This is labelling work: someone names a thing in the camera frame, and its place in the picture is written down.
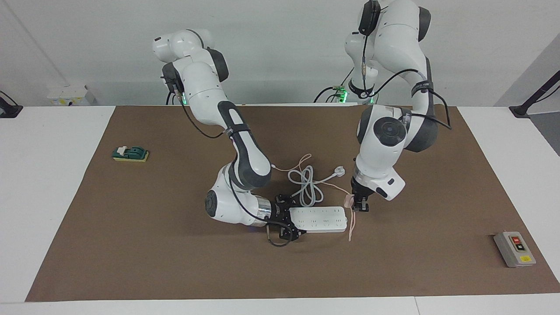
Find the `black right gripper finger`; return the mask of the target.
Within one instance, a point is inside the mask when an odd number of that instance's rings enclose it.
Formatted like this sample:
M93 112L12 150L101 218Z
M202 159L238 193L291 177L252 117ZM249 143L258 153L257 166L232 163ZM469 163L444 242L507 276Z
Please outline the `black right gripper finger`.
M286 241L295 241L301 235L305 235L306 233L306 230L299 229L294 224L285 224L284 226L280 226L280 238Z
M276 205L280 209L290 209L293 207L302 207L302 204L299 201L297 196L288 195L277 195L276 196Z

